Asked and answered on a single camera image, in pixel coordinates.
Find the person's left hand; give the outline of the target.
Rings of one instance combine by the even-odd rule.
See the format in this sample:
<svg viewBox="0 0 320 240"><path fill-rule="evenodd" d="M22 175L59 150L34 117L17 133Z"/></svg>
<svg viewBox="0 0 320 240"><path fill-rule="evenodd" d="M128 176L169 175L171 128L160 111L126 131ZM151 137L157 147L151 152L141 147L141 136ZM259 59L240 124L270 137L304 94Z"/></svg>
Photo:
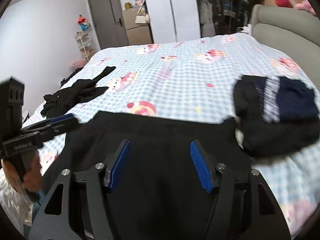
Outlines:
<svg viewBox="0 0 320 240"><path fill-rule="evenodd" d="M14 166L7 160L1 160L2 169L4 171L8 183L18 192L21 193L17 185L19 178ZM37 150L33 152L33 159L30 162L30 170L23 177L22 187L29 192L37 192L42 188L42 175L39 153Z"/></svg>

